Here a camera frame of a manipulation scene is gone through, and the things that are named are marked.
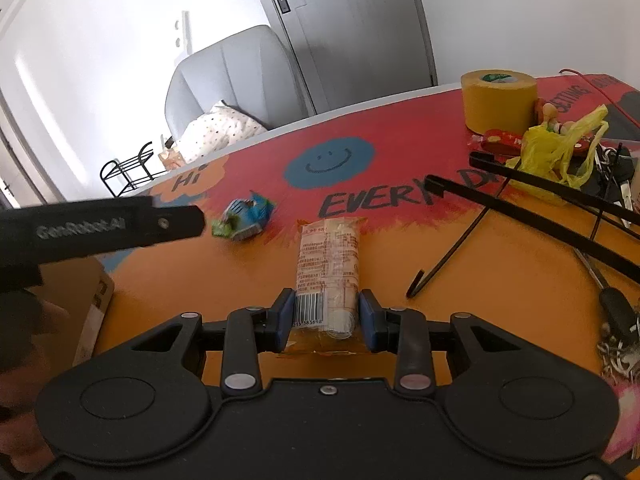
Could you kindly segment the small green blue snack packet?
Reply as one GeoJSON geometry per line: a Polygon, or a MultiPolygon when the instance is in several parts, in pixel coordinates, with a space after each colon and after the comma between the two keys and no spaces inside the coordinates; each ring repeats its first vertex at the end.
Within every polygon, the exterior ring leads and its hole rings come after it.
{"type": "Polygon", "coordinates": [[[256,192],[248,200],[232,200],[212,223],[212,235],[234,242],[249,240],[265,229],[273,209],[274,203],[256,192]]]}

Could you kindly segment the yellow tape roll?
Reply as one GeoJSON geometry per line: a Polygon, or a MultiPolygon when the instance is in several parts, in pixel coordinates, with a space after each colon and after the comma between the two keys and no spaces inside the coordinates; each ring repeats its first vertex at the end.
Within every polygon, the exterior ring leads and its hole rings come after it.
{"type": "Polygon", "coordinates": [[[474,70],[460,78],[465,125],[474,133],[522,134],[534,124],[537,81],[512,70],[474,70]]]}

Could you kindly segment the beige cracker pack with barcode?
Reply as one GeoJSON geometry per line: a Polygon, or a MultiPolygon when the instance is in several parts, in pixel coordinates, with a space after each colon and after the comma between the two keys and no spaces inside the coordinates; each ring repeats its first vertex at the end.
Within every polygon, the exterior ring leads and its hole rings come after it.
{"type": "Polygon", "coordinates": [[[293,325],[334,339],[357,323],[361,218],[341,217],[300,228],[293,325]]]}

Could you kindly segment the white dotted pillow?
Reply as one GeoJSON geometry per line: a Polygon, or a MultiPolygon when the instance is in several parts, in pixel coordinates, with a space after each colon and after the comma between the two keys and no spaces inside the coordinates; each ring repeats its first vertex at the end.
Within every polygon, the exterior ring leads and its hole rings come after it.
{"type": "Polygon", "coordinates": [[[219,101],[207,113],[189,122],[172,149],[190,164],[210,152],[266,132],[267,128],[253,117],[219,101]]]}

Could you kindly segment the white perforated board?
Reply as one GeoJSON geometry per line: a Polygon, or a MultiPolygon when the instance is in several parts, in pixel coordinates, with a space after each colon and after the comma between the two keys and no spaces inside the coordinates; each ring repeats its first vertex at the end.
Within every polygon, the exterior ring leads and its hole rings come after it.
{"type": "Polygon", "coordinates": [[[172,22],[174,32],[174,44],[183,58],[192,54],[190,13],[186,10],[179,11],[172,22]]]}

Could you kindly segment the black shoe rack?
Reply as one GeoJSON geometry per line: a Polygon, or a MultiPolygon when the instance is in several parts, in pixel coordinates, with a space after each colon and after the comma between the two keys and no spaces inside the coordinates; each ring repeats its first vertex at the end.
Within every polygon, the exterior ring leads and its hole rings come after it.
{"type": "Polygon", "coordinates": [[[153,159],[156,159],[153,143],[146,142],[134,156],[106,162],[100,170],[100,180],[112,197],[122,197],[166,174],[164,167],[150,166],[153,159]]]}

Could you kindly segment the hand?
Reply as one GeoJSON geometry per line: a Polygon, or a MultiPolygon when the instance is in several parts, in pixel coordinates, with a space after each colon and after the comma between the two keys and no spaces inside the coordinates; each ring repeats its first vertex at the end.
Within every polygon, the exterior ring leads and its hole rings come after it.
{"type": "Polygon", "coordinates": [[[18,367],[1,374],[1,407],[10,412],[1,422],[1,454],[22,474],[40,471],[54,459],[35,416],[38,393],[50,378],[49,360],[36,344],[18,367]]]}

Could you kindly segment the yellow plastic bag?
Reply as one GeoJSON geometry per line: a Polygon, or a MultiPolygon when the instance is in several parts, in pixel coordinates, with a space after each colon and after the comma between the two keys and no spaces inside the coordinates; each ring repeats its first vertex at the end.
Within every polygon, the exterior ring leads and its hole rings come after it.
{"type": "Polygon", "coordinates": [[[521,154],[508,159],[506,166],[580,191],[592,175],[597,147],[608,131],[608,108],[600,105],[577,122],[560,122],[558,109],[548,102],[538,105],[537,110],[542,122],[524,133],[521,154]],[[588,143],[585,159],[576,170],[570,170],[577,144],[582,141],[588,143]]]}

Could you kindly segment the brown cardboard box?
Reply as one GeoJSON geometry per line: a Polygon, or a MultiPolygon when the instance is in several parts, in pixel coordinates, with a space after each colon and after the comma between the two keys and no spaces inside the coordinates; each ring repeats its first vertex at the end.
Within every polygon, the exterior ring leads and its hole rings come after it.
{"type": "Polygon", "coordinates": [[[34,337],[57,375],[92,357],[115,285],[96,257],[43,264],[40,272],[43,284],[32,292],[68,312],[56,332],[34,337]]]}

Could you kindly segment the bunch of keys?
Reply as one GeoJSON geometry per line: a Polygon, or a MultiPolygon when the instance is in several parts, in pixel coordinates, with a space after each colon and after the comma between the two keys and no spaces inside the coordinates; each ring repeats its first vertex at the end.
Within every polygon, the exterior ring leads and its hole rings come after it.
{"type": "Polygon", "coordinates": [[[586,254],[574,250],[598,286],[598,301],[605,314],[597,350],[603,361],[603,374],[616,382],[639,380],[639,312],[626,296],[610,284],[586,254]]]}

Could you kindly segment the grey door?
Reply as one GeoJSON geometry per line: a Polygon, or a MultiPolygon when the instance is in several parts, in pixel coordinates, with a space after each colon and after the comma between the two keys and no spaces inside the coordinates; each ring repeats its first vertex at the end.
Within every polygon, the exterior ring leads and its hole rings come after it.
{"type": "Polygon", "coordinates": [[[260,0],[317,113],[438,83],[422,0],[260,0]]]}

